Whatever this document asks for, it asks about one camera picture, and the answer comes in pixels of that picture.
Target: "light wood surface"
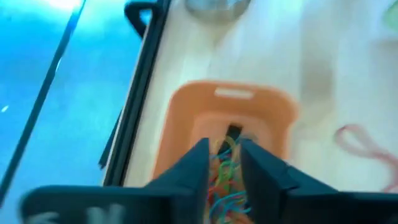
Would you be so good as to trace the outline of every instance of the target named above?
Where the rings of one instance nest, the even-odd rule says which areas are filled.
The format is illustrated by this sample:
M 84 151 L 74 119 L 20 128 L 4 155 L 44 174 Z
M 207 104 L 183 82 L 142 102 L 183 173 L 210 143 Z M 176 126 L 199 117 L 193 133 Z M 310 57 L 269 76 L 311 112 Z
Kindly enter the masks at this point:
M 234 24 L 216 26 L 174 0 L 125 186 L 150 180 L 171 94 L 212 79 L 286 91 L 301 106 L 289 162 L 340 190 L 382 189 L 388 167 L 342 151 L 332 137 L 358 123 L 398 154 L 398 35 L 381 22 L 390 2 L 252 0 Z

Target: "black handle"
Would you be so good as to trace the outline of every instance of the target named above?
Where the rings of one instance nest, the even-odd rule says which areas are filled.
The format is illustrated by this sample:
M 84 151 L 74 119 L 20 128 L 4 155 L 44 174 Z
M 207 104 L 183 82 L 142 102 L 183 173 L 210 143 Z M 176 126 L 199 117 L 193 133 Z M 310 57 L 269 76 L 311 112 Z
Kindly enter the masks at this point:
M 160 16 L 160 13 L 162 13 L 162 9 L 158 6 L 158 4 L 153 2 L 129 2 L 124 7 L 124 14 L 126 15 L 127 19 L 129 20 L 129 22 L 131 23 L 131 25 L 137 31 L 138 35 L 141 38 L 144 38 L 145 30 L 147 29 L 147 26 L 140 17 L 140 12 L 145 10 L 152 11 L 152 19 L 157 19 Z M 106 143 L 101 158 L 99 159 L 98 164 L 101 167 L 101 169 L 103 169 L 106 166 L 106 163 L 108 162 L 109 153 L 111 152 L 111 147 L 112 147 L 112 141 L 116 133 L 116 128 L 118 126 L 119 119 L 120 119 L 120 114 L 114 124 L 112 133 L 109 136 L 108 142 Z
M 129 2 L 124 8 L 124 15 L 141 38 L 144 38 L 145 30 L 147 29 L 147 26 L 140 17 L 140 12 L 145 10 L 152 11 L 152 19 L 157 18 L 162 13 L 158 4 L 153 2 Z

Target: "orange plastic container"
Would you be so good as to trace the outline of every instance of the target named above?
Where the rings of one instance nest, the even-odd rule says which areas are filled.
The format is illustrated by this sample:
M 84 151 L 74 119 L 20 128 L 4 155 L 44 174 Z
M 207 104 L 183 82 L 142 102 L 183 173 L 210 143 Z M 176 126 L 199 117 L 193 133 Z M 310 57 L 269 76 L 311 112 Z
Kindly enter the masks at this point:
M 231 123 L 274 155 L 287 158 L 297 105 L 274 88 L 218 82 L 182 86 L 170 99 L 153 178 L 173 166 L 201 138 L 223 140 Z

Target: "metal bowl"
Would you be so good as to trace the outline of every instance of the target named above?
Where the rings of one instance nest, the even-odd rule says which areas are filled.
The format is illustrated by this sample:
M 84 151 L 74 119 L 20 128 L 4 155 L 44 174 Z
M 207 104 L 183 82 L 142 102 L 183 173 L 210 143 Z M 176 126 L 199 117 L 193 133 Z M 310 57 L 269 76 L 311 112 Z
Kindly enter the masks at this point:
M 185 6 L 195 17 L 214 23 L 231 22 L 242 15 L 251 0 L 185 0 Z

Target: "pink string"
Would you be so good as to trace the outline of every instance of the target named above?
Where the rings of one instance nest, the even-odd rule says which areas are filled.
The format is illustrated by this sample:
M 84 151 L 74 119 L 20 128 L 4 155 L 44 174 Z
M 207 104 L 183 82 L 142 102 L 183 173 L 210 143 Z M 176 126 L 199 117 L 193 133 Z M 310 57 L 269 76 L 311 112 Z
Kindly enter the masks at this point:
M 344 138 L 344 132 L 351 133 L 362 147 L 350 144 Z M 378 146 L 366 130 L 358 124 L 347 124 L 339 128 L 335 133 L 335 142 L 342 149 L 352 155 L 368 158 L 378 159 L 391 169 L 392 179 L 390 184 L 382 189 L 383 192 L 391 192 L 395 188 L 398 189 L 398 158 L 387 150 Z

